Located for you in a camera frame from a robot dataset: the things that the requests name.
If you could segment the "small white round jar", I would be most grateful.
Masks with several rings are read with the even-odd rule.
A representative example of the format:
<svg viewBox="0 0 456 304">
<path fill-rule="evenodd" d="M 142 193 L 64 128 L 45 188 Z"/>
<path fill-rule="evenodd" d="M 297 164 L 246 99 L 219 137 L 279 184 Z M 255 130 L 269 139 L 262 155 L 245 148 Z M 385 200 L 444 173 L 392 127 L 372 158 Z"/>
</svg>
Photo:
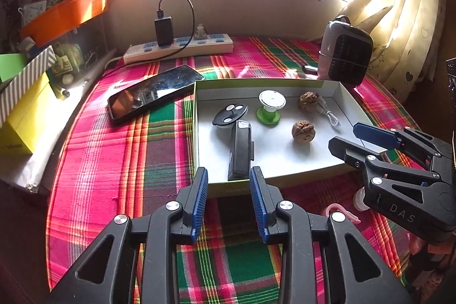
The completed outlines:
<svg viewBox="0 0 456 304">
<path fill-rule="evenodd" d="M 365 197 L 365 188 L 361 187 L 353 195 L 353 206 L 359 212 L 364 212 L 369 210 L 369 206 L 364 202 Z"/>
</svg>

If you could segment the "brown walnut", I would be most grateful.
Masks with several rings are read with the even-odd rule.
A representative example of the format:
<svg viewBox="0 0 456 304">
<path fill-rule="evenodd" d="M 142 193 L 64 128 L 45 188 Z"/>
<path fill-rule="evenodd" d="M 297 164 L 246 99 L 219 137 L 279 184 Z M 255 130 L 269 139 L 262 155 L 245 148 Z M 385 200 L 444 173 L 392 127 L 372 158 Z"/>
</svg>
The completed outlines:
<svg viewBox="0 0 456 304">
<path fill-rule="evenodd" d="M 307 120 L 299 120 L 293 125 L 291 133 L 295 142 L 308 144 L 313 141 L 316 132 L 312 123 Z"/>
<path fill-rule="evenodd" d="M 316 110 L 318 106 L 319 95 L 313 92 L 305 92 L 300 95 L 298 99 L 299 109 L 307 112 L 312 112 Z"/>
</svg>

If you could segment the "white green thread spool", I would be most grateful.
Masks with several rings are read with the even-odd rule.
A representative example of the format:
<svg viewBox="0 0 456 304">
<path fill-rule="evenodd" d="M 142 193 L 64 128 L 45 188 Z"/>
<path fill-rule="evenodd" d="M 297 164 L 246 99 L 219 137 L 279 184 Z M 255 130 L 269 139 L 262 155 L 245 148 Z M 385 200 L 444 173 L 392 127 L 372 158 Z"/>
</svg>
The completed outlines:
<svg viewBox="0 0 456 304">
<path fill-rule="evenodd" d="M 286 98 L 278 91 L 263 90 L 258 99 L 260 107 L 256 111 L 257 119 L 264 125 L 276 125 L 280 121 L 280 110 L 286 105 Z"/>
</svg>

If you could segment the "black rectangular case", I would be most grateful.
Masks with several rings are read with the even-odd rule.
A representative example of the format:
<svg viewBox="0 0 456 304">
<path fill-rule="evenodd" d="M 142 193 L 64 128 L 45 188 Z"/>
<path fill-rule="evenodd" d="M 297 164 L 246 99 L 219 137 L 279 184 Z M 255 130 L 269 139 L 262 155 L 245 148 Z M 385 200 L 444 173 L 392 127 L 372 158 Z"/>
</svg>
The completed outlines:
<svg viewBox="0 0 456 304">
<path fill-rule="evenodd" d="M 234 123 L 229 149 L 228 181 L 247 179 L 254 160 L 251 124 L 245 120 Z"/>
</svg>

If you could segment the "green white cardboard tray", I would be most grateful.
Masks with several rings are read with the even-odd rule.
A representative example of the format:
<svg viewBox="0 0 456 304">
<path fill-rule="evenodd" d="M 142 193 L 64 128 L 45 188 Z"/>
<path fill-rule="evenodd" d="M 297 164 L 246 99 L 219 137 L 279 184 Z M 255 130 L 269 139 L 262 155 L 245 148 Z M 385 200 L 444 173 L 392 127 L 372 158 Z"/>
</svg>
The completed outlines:
<svg viewBox="0 0 456 304">
<path fill-rule="evenodd" d="M 259 94 L 266 89 L 278 91 L 286 98 L 280 110 L 280 121 L 274 126 L 262 124 L 256 116 L 260 107 Z M 339 120 L 333 127 L 329 119 L 318 112 L 305 112 L 298 108 L 298 98 L 305 92 L 321 96 L 329 110 Z M 216 114 L 232 103 L 248 106 L 243 120 L 252 127 L 254 160 L 252 165 L 261 168 L 267 183 L 280 188 L 301 183 L 320 181 L 349 172 L 351 168 L 331 155 L 329 141 L 343 137 L 377 153 L 384 149 L 355 137 L 353 126 L 369 124 L 366 110 L 360 107 L 341 83 L 310 79 L 220 79 L 202 80 L 194 86 L 193 108 L 193 160 L 196 167 L 203 166 L 209 175 L 209 196 L 226 197 L 247 194 L 248 179 L 228 181 L 230 127 L 213 126 Z M 295 142 L 292 127 L 299 120 L 314 125 L 315 138 L 308 144 Z"/>
</svg>

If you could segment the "small silver cylinder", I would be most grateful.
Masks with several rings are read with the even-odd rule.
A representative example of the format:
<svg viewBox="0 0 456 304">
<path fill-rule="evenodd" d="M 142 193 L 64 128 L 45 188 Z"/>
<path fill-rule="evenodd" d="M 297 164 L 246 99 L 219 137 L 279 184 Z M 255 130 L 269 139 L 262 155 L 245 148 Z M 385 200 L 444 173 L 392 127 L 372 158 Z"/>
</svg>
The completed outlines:
<svg viewBox="0 0 456 304">
<path fill-rule="evenodd" d="M 304 66 L 302 66 L 302 70 L 305 74 L 311 74 L 311 75 L 318 74 L 318 68 L 315 66 L 304 65 Z"/>
</svg>

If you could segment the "grey black desk heater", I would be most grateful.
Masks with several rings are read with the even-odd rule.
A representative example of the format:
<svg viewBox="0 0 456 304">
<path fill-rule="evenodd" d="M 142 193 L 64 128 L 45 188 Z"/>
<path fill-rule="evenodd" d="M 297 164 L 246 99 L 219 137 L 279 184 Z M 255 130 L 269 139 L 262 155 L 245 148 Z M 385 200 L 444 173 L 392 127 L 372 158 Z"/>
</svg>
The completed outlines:
<svg viewBox="0 0 456 304">
<path fill-rule="evenodd" d="M 366 75 L 373 50 L 369 33 L 340 15 L 328 23 L 321 40 L 318 78 L 346 86 L 359 86 Z"/>
</svg>

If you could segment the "cream heart-print curtain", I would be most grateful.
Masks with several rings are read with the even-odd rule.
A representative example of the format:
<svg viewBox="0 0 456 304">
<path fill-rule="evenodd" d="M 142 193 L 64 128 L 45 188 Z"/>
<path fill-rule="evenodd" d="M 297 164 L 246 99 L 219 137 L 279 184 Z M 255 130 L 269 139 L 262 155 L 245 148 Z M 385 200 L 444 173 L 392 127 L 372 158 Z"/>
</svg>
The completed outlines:
<svg viewBox="0 0 456 304">
<path fill-rule="evenodd" d="M 433 79 L 446 0 L 351 0 L 342 9 L 373 40 L 368 72 L 399 102 Z"/>
</svg>

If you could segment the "black smartphone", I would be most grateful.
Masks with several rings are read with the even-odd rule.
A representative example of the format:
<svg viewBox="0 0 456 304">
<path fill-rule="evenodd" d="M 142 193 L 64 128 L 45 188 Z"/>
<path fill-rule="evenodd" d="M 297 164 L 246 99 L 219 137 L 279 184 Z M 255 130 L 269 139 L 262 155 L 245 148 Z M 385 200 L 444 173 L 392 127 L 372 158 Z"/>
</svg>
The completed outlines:
<svg viewBox="0 0 456 304">
<path fill-rule="evenodd" d="M 182 65 L 144 79 L 108 98 L 108 112 L 113 123 L 123 123 L 180 99 L 205 77 L 188 65 Z"/>
</svg>

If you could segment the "white power strip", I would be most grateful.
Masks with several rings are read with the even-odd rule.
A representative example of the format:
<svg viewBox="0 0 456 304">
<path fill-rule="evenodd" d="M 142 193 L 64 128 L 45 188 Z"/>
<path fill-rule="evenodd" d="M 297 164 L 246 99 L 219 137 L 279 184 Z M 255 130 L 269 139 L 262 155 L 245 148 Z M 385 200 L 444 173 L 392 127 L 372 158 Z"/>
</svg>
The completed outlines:
<svg viewBox="0 0 456 304">
<path fill-rule="evenodd" d="M 157 42 L 148 42 L 130 46 L 123 55 L 125 65 L 158 59 L 174 59 L 189 56 L 205 56 L 231 53 L 233 41 L 227 34 L 207 35 L 204 39 L 190 37 L 175 38 L 169 46 L 159 46 Z"/>
</svg>

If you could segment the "yellow box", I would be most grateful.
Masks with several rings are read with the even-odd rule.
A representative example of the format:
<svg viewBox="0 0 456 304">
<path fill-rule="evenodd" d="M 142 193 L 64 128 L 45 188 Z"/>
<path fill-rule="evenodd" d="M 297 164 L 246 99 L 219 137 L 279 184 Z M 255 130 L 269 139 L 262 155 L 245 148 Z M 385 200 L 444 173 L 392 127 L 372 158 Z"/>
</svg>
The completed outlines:
<svg viewBox="0 0 456 304">
<path fill-rule="evenodd" d="M 1 126 L 2 154 L 32 154 L 52 121 L 58 99 L 44 72 L 27 90 Z"/>
</svg>

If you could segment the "white plug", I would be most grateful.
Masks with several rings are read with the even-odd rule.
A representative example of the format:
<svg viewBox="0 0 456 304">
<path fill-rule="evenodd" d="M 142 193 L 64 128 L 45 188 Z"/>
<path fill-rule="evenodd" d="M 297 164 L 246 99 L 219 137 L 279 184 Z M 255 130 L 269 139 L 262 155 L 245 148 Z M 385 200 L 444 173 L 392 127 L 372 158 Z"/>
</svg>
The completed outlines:
<svg viewBox="0 0 456 304">
<path fill-rule="evenodd" d="M 203 25 L 203 23 L 200 23 L 199 25 L 197 25 L 195 34 L 193 35 L 193 38 L 195 40 L 208 39 L 208 34 L 207 34 L 206 29 L 205 29 L 205 25 Z"/>
</svg>

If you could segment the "black charger adapter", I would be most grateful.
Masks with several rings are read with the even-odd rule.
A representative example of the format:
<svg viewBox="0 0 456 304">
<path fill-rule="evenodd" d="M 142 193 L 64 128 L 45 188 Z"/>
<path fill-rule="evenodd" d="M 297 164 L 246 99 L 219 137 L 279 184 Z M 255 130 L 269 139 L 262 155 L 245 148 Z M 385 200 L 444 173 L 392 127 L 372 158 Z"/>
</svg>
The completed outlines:
<svg viewBox="0 0 456 304">
<path fill-rule="evenodd" d="M 154 20 L 154 27 L 158 46 L 165 47 L 174 43 L 171 17 L 163 17 Z"/>
</svg>

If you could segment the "striped grey white box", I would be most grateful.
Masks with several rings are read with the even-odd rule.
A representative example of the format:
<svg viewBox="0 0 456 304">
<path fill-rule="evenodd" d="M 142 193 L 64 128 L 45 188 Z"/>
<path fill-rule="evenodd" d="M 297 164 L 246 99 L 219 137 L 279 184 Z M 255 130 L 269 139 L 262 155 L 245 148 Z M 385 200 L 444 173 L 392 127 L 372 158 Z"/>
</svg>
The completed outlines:
<svg viewBox="0 0 456 304">
<path fill-rule="evenodd" d="M 55 63 L 56 54 L 53 47 L 48 46 L 1 91 L 1 125 L 27 90 Z"/>
</svg>

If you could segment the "green box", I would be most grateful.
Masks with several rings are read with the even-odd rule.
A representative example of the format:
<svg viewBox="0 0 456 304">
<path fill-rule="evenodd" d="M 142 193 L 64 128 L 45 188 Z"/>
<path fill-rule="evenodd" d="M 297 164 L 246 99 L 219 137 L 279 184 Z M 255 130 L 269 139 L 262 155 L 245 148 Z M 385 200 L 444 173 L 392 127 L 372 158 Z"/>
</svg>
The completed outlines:
<svg viewBox="0 0 456 304">
<path fill-rule="evenodd" d="M 26 57 L 22 53 L 6 53 L 0 55 L 1 83 L 17 76 L 26 66 Z"/>
</svg>

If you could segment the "orange storage tray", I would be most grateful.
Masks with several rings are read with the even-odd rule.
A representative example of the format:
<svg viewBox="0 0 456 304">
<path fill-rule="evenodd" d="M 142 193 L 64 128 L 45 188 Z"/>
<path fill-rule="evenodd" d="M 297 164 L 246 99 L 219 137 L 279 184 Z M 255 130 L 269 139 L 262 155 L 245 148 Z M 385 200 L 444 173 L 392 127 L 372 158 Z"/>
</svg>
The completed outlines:
<svg viewBox="0 0 456 304">
<path fill-rule="evenodd" d="M 63 0 L 35 17 L 19 32 L 21 40 L 30 37 L 38 47 L 106 11 L 107 0 Z"/>
</svg>

